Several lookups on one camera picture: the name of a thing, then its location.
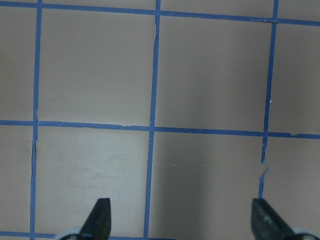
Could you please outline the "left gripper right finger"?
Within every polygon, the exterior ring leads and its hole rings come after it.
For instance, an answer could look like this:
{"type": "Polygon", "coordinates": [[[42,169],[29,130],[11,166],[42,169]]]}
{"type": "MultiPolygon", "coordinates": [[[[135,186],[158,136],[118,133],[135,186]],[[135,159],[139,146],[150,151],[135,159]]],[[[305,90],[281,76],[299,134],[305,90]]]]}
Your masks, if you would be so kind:
{"type": "Polygon", "coordinates": [[[286,240],[295,235],[263,198],[254,198],[251,202],[251,231],[256,240],[286,240]]]}

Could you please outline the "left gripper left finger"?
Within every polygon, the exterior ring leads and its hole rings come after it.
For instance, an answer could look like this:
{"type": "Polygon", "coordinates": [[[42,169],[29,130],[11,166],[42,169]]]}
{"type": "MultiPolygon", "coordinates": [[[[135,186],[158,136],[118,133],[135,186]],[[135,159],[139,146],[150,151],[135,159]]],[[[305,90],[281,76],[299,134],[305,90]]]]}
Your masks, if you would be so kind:
{"type": "Polygon", "coordinates": [[[81,240],[108,240],[111,234],[110,198],[99,198],[82,226],[81,240]]]}

